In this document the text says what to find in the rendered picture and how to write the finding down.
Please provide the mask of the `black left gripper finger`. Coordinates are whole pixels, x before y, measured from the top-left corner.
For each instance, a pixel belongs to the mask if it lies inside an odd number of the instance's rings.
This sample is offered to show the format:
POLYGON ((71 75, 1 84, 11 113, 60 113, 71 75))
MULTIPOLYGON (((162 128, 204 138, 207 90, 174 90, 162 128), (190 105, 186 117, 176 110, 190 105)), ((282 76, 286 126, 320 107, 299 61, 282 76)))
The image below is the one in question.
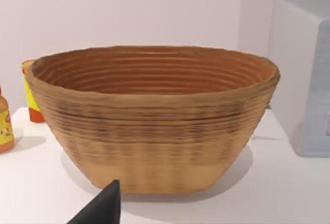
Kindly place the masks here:
POLYGON ((120 224, 120 181, 113 180, 67 224, 120 224))

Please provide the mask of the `brown woven basket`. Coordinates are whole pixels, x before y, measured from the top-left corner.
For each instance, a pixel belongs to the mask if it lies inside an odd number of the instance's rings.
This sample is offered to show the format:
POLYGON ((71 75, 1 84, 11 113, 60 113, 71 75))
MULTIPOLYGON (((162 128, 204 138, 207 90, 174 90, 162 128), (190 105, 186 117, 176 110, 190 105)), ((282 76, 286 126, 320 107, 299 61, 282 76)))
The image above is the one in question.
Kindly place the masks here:
POLYGON ((36 59, 26 80, 50 131, 96 187, 194 193, 242 152, 280 79, 271 60, 198 46, 109 46, 36 59))

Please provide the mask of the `orange bottle with yellow label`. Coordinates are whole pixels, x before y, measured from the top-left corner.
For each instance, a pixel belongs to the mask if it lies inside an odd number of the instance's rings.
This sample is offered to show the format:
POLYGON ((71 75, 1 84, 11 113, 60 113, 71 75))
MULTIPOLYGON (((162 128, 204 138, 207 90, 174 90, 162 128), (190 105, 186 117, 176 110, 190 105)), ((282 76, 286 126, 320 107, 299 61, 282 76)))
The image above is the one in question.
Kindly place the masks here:
POLYGON ((7 100, 0 86, 0 153, 10 150, 15 143, 7 100))

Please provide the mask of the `yellow and red cup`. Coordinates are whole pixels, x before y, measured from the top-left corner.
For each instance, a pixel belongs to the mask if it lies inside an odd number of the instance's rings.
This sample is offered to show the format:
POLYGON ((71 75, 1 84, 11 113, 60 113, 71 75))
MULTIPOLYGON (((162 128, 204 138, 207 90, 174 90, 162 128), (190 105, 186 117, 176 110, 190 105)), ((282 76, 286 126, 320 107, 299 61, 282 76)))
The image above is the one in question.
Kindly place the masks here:
POLYGON ((26 94, 26 100, 27 100, 27 105, 28 105, 28 112, 29 112, 29 119, 33 123, 43 123, 44 118, 40 112, 39 107, 37 106, 32 92, 30 90, 30 87, 28 85, 28 82, 26 80, 26 72, 27 68, 34 62, 33 59, 23 61, 21 63, 21 69, 23 73, 23 82, 24 82, 24 88, 25 88, 25 94, 26 94))

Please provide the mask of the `pale grey rounded box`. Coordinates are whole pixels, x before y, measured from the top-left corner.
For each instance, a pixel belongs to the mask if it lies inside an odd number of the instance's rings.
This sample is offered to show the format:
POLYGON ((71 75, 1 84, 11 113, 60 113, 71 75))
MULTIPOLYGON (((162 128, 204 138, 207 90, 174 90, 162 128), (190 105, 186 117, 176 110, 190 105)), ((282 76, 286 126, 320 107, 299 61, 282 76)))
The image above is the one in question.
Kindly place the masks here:
POLYGON ((330 0, 276 0, 268 56, 281 73, 270 106, 294 152, 330 158, 330 0))

